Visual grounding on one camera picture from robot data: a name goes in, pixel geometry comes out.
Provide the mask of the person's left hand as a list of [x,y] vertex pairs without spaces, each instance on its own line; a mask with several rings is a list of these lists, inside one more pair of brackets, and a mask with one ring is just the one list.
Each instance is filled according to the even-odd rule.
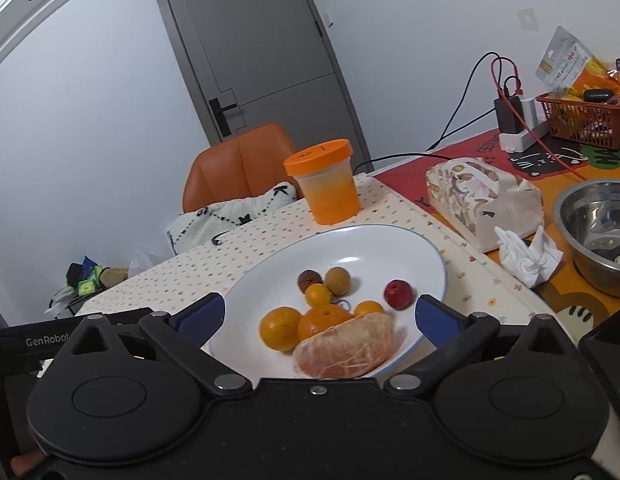
[[40,450],[34,450],[19,456],[14,456],[9,462],[11,473],[8,474],[8,469],[0,458],[0,479],[9,479],[12,476],[22,477],[24,474],[37,466],[42,460],[44,460],[44,455],[40,452]]

